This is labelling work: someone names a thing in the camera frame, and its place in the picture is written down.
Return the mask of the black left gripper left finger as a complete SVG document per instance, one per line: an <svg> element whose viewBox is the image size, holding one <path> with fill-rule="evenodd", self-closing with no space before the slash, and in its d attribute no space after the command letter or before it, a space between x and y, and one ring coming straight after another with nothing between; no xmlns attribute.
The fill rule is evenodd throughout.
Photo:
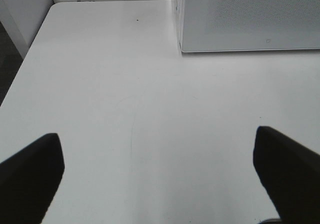
<svg viewBox="0 0 320 224"><path fill-rule="evenodd" d="M38 138L0 164L0 222L40 224L65 170L58 134Z"/></svg>

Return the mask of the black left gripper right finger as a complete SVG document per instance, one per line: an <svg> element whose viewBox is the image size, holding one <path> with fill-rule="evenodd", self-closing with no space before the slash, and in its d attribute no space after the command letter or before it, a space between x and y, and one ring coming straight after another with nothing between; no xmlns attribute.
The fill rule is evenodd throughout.
<svg viewBox="0 0 320 224"><path fill-rule="evenodd" d="M320 222L320 156L269 126L256 131L253 166L284 224Z"/></svg>

